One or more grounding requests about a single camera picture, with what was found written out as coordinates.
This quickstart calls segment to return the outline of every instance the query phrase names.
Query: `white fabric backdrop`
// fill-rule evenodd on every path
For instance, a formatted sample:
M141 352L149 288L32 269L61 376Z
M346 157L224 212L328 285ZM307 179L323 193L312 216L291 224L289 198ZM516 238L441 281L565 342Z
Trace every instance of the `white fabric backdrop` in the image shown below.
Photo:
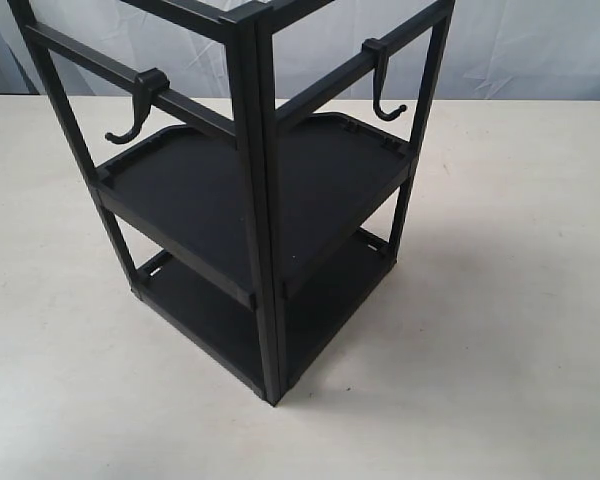
M207 0L231 8L245 0ZM339 0L276 36L277 95L290 97L429 0ZM159 67L197 97L228 95L222 47L118 0L32 0L40 20L138 69ZM40 87L4 0L0 31ZM415 98L426 38L393 57L386 98ZM74 94L119 94L60 62ZM344 97L369 98L370 79ZM600 0L458 0L440 98L600 99Z

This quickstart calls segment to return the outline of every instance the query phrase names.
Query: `white tabletop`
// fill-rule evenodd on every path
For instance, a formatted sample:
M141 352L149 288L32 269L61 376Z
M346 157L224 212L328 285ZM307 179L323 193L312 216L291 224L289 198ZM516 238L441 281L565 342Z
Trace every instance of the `white tabletop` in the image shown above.
M103 161L129 99L72 102ZM129 292L48 101L0 97L0 479L345 477L600 480L600 103L437 102L398 266L273 409Z

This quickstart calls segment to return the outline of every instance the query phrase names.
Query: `double hook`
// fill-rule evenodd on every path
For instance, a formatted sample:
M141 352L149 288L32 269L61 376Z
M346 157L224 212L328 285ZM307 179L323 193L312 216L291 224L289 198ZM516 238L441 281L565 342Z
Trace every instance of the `double hook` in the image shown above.
M380 120L393 122L400 115L407 111L406 105L400 105L391 113L385 113L380 105L382 90L387 79L387 69L389 67L389 46L382 40L370 38L362 45L363 50L372 52L375 55L375 72L373 74L373 111Z
M116 145L124 145L134 140L140 135L142 125L151 112L151 104L155 97L167 90L169 85L167 76L157 68L138 73L133 85L133 127L124 135L118 136L109 132L104 138Z

